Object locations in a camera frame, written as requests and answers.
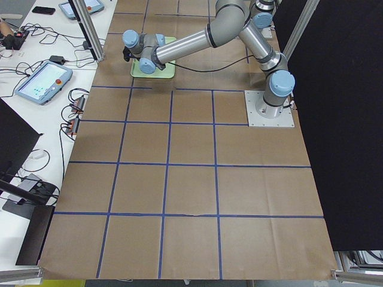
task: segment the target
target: brown paper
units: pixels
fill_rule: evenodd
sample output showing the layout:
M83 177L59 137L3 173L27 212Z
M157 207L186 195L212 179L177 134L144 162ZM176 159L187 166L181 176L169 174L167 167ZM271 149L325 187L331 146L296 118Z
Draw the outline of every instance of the brown paper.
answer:
M292 129L246 125L243 90L265 84L258 63L176 68L163 81L133 79L123 60L125 30L179 39L204 29L214 4L118 2L56 209L66 214L54 215L39 263L48 278L330 278L297 112ZM218 69L246 55L234 39L177 63Z

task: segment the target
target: black monitor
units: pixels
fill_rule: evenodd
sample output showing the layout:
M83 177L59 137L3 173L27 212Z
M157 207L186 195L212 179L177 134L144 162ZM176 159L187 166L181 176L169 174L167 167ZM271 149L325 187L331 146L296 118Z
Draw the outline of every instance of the black monitor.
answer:
M43 204L40 197L9 184L33 150L40 135L21 116L0 99L0 195L3 191L23 198L11 200L3 210L29 218L35 205Z

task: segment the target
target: blue joint cap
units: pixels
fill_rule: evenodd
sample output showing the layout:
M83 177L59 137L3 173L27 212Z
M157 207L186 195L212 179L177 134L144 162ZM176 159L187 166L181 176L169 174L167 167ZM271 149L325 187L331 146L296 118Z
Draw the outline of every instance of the blue joint cap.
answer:
M133 48L139 41L139 36L134 30L127 30L122 35L122 41L127 48Z
M295 78L289 71L280 70L271 75L270 89L278 97L287 97L294 86Z
M253 18L254 24L257 26L258 29L263 29L270 26L272 20L273 15L266 12L259 13Z
M139 69L141 70L141 72L150 75L154 73L154 71L156 70L156 66L151 60L141 58L139 60Z
M165 36L162 34L156 34L156 37L157 37L158 44L160 46L164 46L165 45Z

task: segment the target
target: black curtain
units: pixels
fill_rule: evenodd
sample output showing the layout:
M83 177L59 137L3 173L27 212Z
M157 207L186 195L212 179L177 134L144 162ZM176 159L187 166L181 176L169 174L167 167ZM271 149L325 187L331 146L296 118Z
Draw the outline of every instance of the black curtain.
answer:
M275 15L283 47L298 2L284 0ZM336 251L383 249L382 53L382 0L320 1L288 64Z

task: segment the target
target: grid on table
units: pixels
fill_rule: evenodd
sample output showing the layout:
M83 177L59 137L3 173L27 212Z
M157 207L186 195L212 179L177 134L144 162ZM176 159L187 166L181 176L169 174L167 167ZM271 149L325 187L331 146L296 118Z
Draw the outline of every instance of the grid on table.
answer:
M146 8L144 13L129 13L129 12L116 12L116 14L136 14L136 15L143 15L144 20L142 23L142 31L144 31L145 26L145 19L147 17L148 13L148 6L150 4L150 0L146 1ZM211 19L211 1L207 0L207 6L208 6L208 15L189 15L189 14L182 14L180 13L180 0L177 1L177 12L175 14L167 14L169 16L181 16L181 17L207 17L210 21ZM222 251L221 251L221 218L294 218L294 219L323 219L322 215L244 215L244 214L221 214L220 213L220 201L219 201L219 190L218 190L218 169L222 167L238 167L238 168L267 168L267 167L285 167L289 169L309 169L310 167L308 165L303 166L267 166L267 165L234 165L234 164L218 164L217 162L217 133L216 128L218 126L247 126L245 123L216 123L216 116L215 116L215 102L214 102L214 93L218 91L227 91L227 92L241 92L238 90L209 90L209 89L190 89L190 88L179 88L179 89L171 89L171 102L170 102L170 112L169 112L169 120L168 121L129 121L129 109L131 107L131 100L132 100L132 93L135 89L146 89L143 87L135 87L135 80L133 79L131 82L131 85L129 87L130 93L129 93L129 100L127 104L127 109L125 113L124 120L120 121L114 121L114 120L103 120L102 118L94 118L94 119L87 119L84 121L88 122L94 122L94 123L120 123L123 124L123 130L121 135L121 141L120 141L120 147L118 151L118 157L117 161L75 161L72 160L71 164L113 164L115 165L115 172L114 172L114 180L113 185L111 189L111 195L109 199L108 204L108 210L107 212L67 212L67 211L57 211L55 214L58 215L103 215L106 216L106 223L105 223L105 229L104 229L104 236L102 239L102 247L98 262L98 270L96 277L100 277L101 268L102 268L102 262L104 257L104 249L105 249L105 243L107 240L107 233L108 229L110 228L110 217L111 216L122 216L122 217L158 217L161 219L161 228L160 228L160 249L159 249L159 263L158 263L158 278L162 278L162 264L163 264L163 248L164 248L164 233L166 228L166 219L168 218L211 218L216 220L217 228L216 228L216 234L217 234L217 261L218 261L218 277L219 279L223 279L223 266L222 266ZM173 113L173 102L174 102L174 93L175 91L207 91L211 94L211 106L212 106L212 121L206 122L206 123L197 123L197 122L175 122L172 119L172 113ZM121 160L121 155L123 152L123 144L126 140L126 132L129 132L129 128L127 129L128 124L148 124L148 125L156 125L156 124L164 124L168 125L168 140L167 140L167 152L166 152L166 162L165 163L158 163L158 162L126 162ZM213 148L214 148L214 160L212 163L209 164L190 164L190 163L171 163L170 162L170 154L171 154L171 139L172 139L172 128L174 126L182 126L182 125L195 125L195 126L210 126L212 127L212 133L213 133ZM127 212L113 212L112 211L112 205L113 205L113 198L114 198L114 192L116 188L116 182L118 177L119 169L122 166L127 165L136 165L136 166L163 166L165 168L165 178L164 178L164 188L163 188L163 198L162 198L162 210L161 212L155 213L155 212L149 212L149 213L127 213ZM210 167L214 169L214 186L215 186L215 208L216 212L212 214L199 214L199 215L192 215L192 214L180 214L180 213L166 213L166 199L167 199L167 186L168 186L168 175L169 175L169 168L171 167Z
M220 220L221 218L323 218L322 215L241 215L241 214L220 214L220 205L219 205L219 190L218 190L218 168L219 167L238 167L238 168L243 168L243 167L249 167L249 168L265 168L265 167L286 167L286 168L291 168L291 169L309 169L309 166L243 166L243 165L224 165L224 164L218 164L217 163L217 143L216 143L216 134L215 134L215 128L216 126L246 126L247 124L224 124L224 123L219 123L217 124L215 122L215 91L209 91L211 94L211 106L212 106L212 122L211 123L174 123L172 121L173 117L173 105L174 105L174 93L177 91L171 91L171 99L170 99L170 111L169 111L169 120L167 122L145 122L145 121L134 121L133 123L140 123L140 124L145 124L145 125L156 125L156 124L167 124L169 126L169 131L168 131L168 139L167 139L167 153L166 153L166 162L165 163L151 163L151 162L145 162L145 163L139 163L139 162L123 162L121 161L121 154L123 150L123 143L126 140L126 132L129 132L129 128L126 128L126 126L129 123L132 123L128 121L128 116L129 116L129 110L132 107L131 105L131 100L132 100L132 93L135 89L132 88L129 93L129 103L127 106L126 110L126 115L125 115L125 120L121 121L121 123L124 124L124 129L123 129L123 134L121 135L121 142L120 142L120 148L118 152L118 160L117 162L97 162L97 161L75 161L72 160L72 164L115 164L115 175L114 175L114 180L113 180L113 187L111 191L111 196L109 200L109 206L108 206L108 211L107 212L65 212L65 211L58 211L56 214L62 214L62 215L106 215L107 221L105 224L105 231L104 231L104 239L102 242L102 249L101 249L101 255L99 259L99 267L98 267L98 272L97 276L100 276L101 272L101 266L102 266L102 260L103 260L103 254L104 254L104 247L105 247L105 241L107 239L107 230L109 226L109 219L111 216L158 216L161 217L161 236L160 236L160 254L159 254L159 272L158 272L158 278L161 278L162 274L162 256L163 256L163 242L164 242L164 230L165 230L165 222L166 218L179 218L179 217L200 217L200 218L216 218L217 220L217 240L218 240L218 263L219 263L219 278L223 278L223 272L222 272L222 258L221 258L221 234L220 234ZM104 122L103 119L96 119L96 120L84 120L85 122L96 122L96 123L102 123ZM197 125L197 126L212 126L212 132L213 132L213 140L214 140L214 163L212 164L184 164L184 163L178 163L178 164L172 164L169 162L169 156L171 153L171 136L172 136L172 127L174 125L178 126L183 126L185 125ZM112 211L112 204L113 204L113 197L114 197L114 191L115 191L115 186L116 186L116 180L118 176L118 171L121 168L121 166L126 166L126 165L143 165L143 166L163 166L165 167L165 180L164 180L164 191L163 191L163 198L162 198L162 212L160 213L155 213L155 212L149 212L149 213L129 213L129 212L113 212ZM167 196L167 186L168 186L168 173L169 173L169 168L170 167L177 167L177 166L183 166L183 167L213 167L214 168L214 184L215 184L215 205L217 212L215 214L201 214L201 215L193 215L193 214L177 214L177 213L166 213L166 196Z

